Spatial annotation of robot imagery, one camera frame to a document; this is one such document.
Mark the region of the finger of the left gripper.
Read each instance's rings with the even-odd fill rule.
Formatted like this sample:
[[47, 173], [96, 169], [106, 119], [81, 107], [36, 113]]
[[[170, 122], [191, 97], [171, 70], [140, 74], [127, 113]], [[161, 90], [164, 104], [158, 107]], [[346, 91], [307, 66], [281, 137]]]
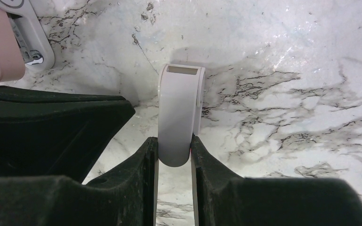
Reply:
[[134, 114], [122, 96], [0, 86], [0, 177], [65, 175], [82, 182]]

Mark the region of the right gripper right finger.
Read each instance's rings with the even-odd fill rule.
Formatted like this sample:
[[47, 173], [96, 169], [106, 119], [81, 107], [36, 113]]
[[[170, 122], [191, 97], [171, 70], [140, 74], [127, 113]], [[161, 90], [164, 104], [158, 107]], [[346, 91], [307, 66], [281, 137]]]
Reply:
[[197, 226], [362, 226], [362, 202], [335, 178], [244, 178], [191, 141]]

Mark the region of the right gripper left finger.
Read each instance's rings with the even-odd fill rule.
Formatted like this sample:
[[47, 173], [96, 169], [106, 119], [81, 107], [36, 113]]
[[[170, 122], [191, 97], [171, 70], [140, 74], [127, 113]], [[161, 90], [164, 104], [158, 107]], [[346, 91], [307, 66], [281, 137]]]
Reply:
[[153, 226], [158, 142], [83, 185], [66, 176], [0, 178], [0, 226]]

